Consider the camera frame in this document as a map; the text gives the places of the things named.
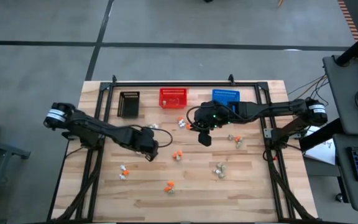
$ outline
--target gray concrete floor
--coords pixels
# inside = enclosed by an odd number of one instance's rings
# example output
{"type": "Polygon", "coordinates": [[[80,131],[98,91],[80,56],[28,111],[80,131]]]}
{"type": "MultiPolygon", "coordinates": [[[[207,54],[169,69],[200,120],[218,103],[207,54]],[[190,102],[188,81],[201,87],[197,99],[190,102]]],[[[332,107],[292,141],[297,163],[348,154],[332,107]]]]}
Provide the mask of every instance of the gray concrete floor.
{"type": "MultiPolygon", "coordinates": [[[[96,41],[108,0],[0,0],[0,40],[96,41]]],[[[348,46],[336,0],[115,0],[105,42],[348,46]]],[[[42,121],[54,101],[78,103],[92,47],[0,46],[0,141],[31,151],[13,159],[0,187],[0,220],[46,219],[67,142],[42,121]]],[[[285,80],[288,91],[323,75],[340,52],[102,48],[93,80],[285,80]]],[[[329,86],[321,96],[330,102],[329,86]]],[[[290,95],[294,99],[300,92],[290,95]]],[[[319,217],[358,223],[334,201],[335,178],[310,177],[319,217]]]]}

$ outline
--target blue basket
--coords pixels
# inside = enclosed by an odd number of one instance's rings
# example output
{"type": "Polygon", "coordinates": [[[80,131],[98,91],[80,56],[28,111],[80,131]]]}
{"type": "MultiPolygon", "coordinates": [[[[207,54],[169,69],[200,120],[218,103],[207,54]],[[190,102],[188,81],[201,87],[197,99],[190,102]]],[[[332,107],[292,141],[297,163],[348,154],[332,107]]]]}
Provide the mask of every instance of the blue basket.
{"type": "Polygon", "coordinates": [[[228,102],[240,101],[240,92],[233,90],[212,90],[212,100],[218,101],[227,106],[228,102]]]}

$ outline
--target red basket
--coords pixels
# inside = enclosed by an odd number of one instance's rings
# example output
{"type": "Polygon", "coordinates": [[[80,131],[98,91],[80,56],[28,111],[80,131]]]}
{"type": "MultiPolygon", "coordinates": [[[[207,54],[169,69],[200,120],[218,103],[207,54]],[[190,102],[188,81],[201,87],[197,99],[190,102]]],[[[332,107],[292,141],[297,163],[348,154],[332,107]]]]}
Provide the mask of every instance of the red basket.
{"type": "Polygon", "coordinates": [[[187,105],[187,89],[161,88],[160,106],[163,109],[180,109],[187,105]]]}

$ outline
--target plastic basket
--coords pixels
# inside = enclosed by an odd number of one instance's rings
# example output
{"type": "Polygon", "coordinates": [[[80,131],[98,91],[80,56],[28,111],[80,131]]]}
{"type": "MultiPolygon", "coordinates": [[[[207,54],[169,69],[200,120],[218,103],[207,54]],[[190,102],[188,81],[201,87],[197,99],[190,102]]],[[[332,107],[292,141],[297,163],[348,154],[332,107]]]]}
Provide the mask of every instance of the plastic basket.
{"type": "Polygon", "coordinates": [[[240,92],[233,90],[212,90],[212,100],[218,101],[227,106],[228,102],[240,101],[240,92]]]}
{"type": "Polygon", "coordinates": [[[160,106],[163,109],[180,109],[187,105],[186,88],[161,88],[160,106]]]}
{"type": "Polygon", "coordinates": [[[120,92],[117,116],[122,118],[137,118],[139,115],[140,92],[120,92]]]}

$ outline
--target orange striped tape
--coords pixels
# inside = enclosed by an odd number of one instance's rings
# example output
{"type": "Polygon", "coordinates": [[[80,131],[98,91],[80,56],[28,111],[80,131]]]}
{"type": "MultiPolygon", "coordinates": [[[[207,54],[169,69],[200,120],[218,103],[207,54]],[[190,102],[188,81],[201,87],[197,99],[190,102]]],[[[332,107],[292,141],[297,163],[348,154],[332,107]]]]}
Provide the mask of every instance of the orange striped tape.
{"type": "Polygon", "coordinates": [[[338,0],[339,7],[341,8],[341,11],[343,13],[343,16],[345,17],[345,20],[347,22],[347,25],[349,26],[349,29],[352,32],[354,41],[358,41],[358,31],[356,25],[354,25],[352,16],[350,15],[349,11],[347,10],[346,4],[343,0],[338,0]]]}

